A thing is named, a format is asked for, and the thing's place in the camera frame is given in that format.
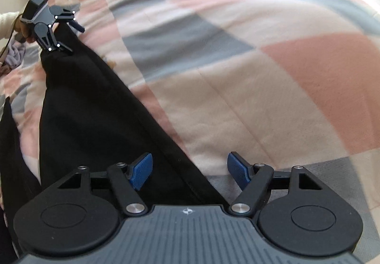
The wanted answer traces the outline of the person's left hand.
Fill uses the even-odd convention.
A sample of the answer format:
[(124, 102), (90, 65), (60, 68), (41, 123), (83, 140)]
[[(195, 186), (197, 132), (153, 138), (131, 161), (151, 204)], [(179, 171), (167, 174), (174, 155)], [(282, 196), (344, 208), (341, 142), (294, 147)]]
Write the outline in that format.
[(27, 41), (28, 43), (35, 42), (35, 38), (34, 36), (32, 36), (30, 29), (24, 22), (21, 21), (21, 15), (19, 15), (15, 21), (14, 30), (17, 33), (21, 33), (25, 41)]

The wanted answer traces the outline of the white sleeve left forearm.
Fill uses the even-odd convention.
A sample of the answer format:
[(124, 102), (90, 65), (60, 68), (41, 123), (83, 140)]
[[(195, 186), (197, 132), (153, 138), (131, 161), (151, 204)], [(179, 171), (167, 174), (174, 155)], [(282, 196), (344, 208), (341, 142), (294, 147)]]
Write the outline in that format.
[(0, 39), (8, 39), (14, 31), (14, 24), (20, 12), (0, 14)]

